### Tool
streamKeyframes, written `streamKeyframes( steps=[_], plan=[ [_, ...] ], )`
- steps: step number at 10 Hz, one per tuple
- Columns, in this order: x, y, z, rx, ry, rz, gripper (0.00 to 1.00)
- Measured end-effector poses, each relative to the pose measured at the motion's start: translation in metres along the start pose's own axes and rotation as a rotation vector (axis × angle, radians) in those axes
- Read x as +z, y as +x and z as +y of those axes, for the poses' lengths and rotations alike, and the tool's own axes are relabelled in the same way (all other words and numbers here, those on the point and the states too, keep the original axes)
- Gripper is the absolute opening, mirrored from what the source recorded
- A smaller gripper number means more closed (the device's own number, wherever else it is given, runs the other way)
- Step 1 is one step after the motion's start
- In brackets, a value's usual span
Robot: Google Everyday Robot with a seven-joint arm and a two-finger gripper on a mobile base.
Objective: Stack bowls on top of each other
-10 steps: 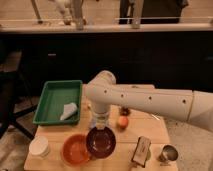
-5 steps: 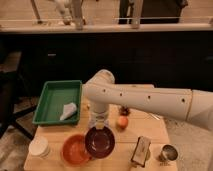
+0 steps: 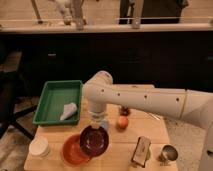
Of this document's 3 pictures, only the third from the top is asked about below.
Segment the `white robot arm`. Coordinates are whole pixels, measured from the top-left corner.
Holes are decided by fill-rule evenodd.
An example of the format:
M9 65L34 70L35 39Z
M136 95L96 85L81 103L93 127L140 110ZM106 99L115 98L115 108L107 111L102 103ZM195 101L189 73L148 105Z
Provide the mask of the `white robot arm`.
M213 171L213 93L168 88L118 85L106 71L99 71L82 88L91 114L102 114L116 104L181 120L206 131L198 171Z

